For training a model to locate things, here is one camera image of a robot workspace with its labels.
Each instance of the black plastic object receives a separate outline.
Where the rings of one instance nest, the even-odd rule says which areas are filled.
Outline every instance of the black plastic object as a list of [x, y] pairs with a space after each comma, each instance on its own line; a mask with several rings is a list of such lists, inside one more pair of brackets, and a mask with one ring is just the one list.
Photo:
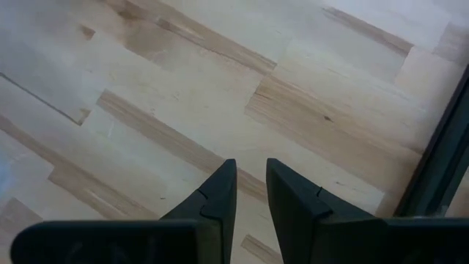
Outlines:
[[469, 66], [466, 68], [395, 216], [443, 215], [469, 165]]
[[20, 233], [14, 264], [230, 262], [237, 167], [227, 160], [158, 221], [50, 221]]
[[467, 219], [379, 219], [267, 160], [284, 264], [469, 263]]

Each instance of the wooden floor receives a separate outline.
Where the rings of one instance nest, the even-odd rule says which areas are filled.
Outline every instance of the wooden floor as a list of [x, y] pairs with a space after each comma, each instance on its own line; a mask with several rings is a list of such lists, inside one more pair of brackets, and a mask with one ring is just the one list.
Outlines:
[[390, 216], [467, 63], [465, 0], [0, 0], [1, 261], [38, 221], [157, 219], [236, 158], [232, 262], [281, 263], [266, 159]]

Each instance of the light wood floor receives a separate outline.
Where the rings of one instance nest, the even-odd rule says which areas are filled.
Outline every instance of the light wood floor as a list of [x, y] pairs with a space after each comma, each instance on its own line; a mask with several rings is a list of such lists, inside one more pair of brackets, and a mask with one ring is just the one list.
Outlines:
[[270, 157], [390, 216], [468, 51], [466, 0], [0, 0], [0, 260], [38, 221], [157, 219], [225, 158], [233, 263], [281, 263]]

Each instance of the black frame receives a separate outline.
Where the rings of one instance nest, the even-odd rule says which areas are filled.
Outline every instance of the black frame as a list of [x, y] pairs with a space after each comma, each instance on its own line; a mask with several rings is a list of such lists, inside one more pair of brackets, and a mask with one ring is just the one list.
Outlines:
[[394, 213], [444, 215], [469, 165], [469, 66]]

